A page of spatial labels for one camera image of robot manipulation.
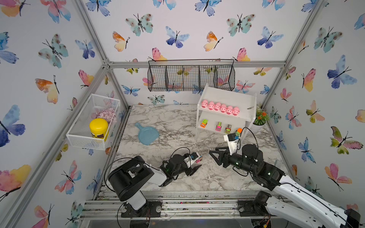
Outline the pink teal toy bus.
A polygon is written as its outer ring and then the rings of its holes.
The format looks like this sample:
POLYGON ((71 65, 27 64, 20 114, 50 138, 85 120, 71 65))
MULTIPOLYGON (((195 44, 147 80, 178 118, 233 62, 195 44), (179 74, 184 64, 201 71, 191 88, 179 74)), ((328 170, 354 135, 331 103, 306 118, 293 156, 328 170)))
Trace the pink teal toy bus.
POLYGON ((202 156, 200 156, 195 162, 199 163, 202 160, 202 156))

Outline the orange green toy car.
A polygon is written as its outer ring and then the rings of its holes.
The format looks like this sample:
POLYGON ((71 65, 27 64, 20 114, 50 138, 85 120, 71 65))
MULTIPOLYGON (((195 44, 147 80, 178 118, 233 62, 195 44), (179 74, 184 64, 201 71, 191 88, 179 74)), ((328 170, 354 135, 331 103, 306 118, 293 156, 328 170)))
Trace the orange green toy car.
POLYGON ((207 119, 203 119, 201 124, 200 124, 200 127, 201 128, 205 128, 207 126, 207 123, 208 123, 208 120, 207 119))

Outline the pink pig toy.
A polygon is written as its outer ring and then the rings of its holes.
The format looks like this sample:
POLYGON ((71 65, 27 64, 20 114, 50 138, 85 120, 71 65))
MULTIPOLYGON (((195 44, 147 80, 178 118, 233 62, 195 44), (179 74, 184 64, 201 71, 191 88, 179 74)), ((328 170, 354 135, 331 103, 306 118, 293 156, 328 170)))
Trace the pink pig toy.
POLYGON ((232 106, 228 106, 226 109, 226 114, 231 115, 233 113, 233 107, 232 106))
POLYGON ((214 102, 210 102, 208 104, 208 109, 211 110, 211 111, 214 111, 215 110, 215 103, 214 102))
POLYGON ((220 109, 221 109, 221 103, 219 103, 219 102, 215 103, 214 110, 215 111, 220 111, 220 109))
POLYGON ((202 108, 207 108, 208 107, 208 101, 207 100, 203 100, 201 103, 201 107, 202 108))
POLYGON ((226 113, 227 111, 227 106, 225 104, 222 104, 221 107, 220 107, 220 112, 221 113, 226 113))

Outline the pink toy car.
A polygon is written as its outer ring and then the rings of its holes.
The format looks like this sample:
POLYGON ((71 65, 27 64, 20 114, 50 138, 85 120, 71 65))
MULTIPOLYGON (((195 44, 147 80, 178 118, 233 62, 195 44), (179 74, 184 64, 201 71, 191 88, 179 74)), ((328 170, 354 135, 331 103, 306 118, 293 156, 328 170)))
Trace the pink toy car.
POLYGON ((217 125, 216 125, 216 131, 217 132, 220 132, 221 131, 221 128, 222 128, 222 122, 218 122, 217 125))

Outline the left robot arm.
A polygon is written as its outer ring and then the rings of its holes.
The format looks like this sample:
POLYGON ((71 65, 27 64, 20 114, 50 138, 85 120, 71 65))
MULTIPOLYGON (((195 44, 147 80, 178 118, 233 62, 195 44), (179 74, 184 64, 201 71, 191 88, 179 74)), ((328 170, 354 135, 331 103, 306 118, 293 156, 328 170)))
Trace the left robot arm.
POLYGON ((127 202, 132 210, 139 211, 148 205, 141 192, 147 183, 165 187, 183 173, 192 176, 201 167, 201 158, 198 153, 175 154, 168 161, 163 161, 159 168, 155 168, 141 156, 136 156, 114 169, 107 180, 121 202, 127 202))

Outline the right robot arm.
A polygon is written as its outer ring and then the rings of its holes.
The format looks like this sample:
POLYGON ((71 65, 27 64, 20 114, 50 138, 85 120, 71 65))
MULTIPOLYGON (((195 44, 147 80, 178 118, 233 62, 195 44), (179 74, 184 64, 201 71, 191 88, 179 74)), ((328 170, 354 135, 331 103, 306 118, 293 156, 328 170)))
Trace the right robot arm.
POLYGON ((209 152, 219 166, 243 170, 261 187, 290 200, 290 204, 260 191, 253 211, 285 219, 302 228, 359 228, 360 214, 344 210, 316 196, 302 187, 284 171, 264 161, 263 153, 254 144, 247 144, 240 153, 231 153, 229 147, 217 147, 209 152))

